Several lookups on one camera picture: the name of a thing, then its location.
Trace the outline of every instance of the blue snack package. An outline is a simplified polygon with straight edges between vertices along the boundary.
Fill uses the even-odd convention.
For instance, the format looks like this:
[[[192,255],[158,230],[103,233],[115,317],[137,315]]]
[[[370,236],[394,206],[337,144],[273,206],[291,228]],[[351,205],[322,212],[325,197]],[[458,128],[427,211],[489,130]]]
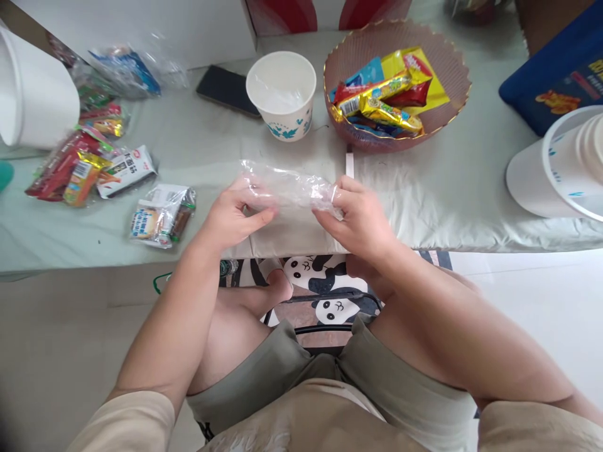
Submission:
[[[376,136],[397,138],[399,136],[408,134],[406,132],[406,130],[402,129],[401,127],[386,126],[384,124],[377,124],[376,122],[374,123],[373,126],[369,126],[366,124],[366,122],[370,121],[370,120],[367,120],[366,118],[359,117],[359,116],[350,116],[347,119],[354,125],[354,127],[356,129],[370,132]]]
[[[161,95],[161,87],[140,56],[128,47],[89,51],[92,66],[108,78],[127,99]]]
[[[375,56],[369,63],[356,72],[353,76],[345,81],[345,86],[359,86],[367,85],[369,83],[379,83],[385,80],[383,74],[383,67],[381,66],[381,58]],[[329,93],[329,100],[333,102],[335,100],[335,93],[337,88],[333,89]]]

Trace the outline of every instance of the table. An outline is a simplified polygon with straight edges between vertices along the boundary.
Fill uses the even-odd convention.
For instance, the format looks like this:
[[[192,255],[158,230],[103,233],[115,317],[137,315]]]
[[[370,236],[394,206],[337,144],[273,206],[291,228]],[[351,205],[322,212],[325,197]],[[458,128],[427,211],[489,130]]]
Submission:
[[[470,68],[470,98],[458,118],[426,143],[396,154],[355,152],[356,178],[377,192],[400,240],[416,249],[475,252],[549,252],[603,247],[603,224],[544,219],[524,211],[504,183],[507,163],[537,140],[498,97],[503,80],[526,61],[517,17],[509,12],[490,27],[465,28],[443,16],[441,1],[414,2],[410,18],[448,36]],[[326,31],[262,38],[258,55],[291,50],[305,55],[319,80],[329,51],[345,33]],[[225,64],[246,73],[254,61]],[[136,104],[119,144],[146,144],[159,180],[190,185],[198,208],[183,243],[159,250],[129,242],[136,201],[149,186],[78,210],[30,199],[23,190],[40,158],[13,161],[16,176],[0,195],[0,274],[73,267],[175,261],[203,222],[215,197],[239,172],[242,158],[335,181],[344,173],[345,143],[330,127],[318,83],[312,130],[296,143],[275,140],[259,120],[199,99],[204,70],[191,89]],[[290,212],[224,257],[274,257],[345,252],[310,212]]]

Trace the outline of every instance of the tile floor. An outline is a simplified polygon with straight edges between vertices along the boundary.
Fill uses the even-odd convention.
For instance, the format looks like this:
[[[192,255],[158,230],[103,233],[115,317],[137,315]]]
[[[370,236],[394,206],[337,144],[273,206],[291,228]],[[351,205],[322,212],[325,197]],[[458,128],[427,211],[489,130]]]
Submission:
[[[451,258],[603,409],[603,250]],[[0,428],[11,450],[67,447],[111,389],[156,299],[152,279],[172,268],[57,271],[1,284]],[[185,406],[170,451],[196,451],[201,441]]]

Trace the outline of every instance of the beige shorts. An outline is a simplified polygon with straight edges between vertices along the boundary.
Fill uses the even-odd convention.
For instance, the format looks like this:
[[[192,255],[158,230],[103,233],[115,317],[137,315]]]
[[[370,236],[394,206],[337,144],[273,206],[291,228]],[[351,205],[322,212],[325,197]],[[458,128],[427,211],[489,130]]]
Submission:
[[[187,397],[195,420],[218,434],[310,378],[343,381],[361,390],[385,420],[431,451],[463,450],[476,406],[465,391],[437,382],[386,348],[359,315],[338,357],[310,354],[287,321],[235,370],[200,394]]]

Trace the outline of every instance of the black phone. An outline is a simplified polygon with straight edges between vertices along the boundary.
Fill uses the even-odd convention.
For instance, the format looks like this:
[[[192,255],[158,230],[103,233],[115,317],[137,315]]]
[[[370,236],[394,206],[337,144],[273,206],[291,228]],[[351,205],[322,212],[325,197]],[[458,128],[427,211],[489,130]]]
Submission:
[[[249,100],[245,80],[243,75],[210,66],[199,82],[197,94],[247,115],[261,117],[256,106]]]

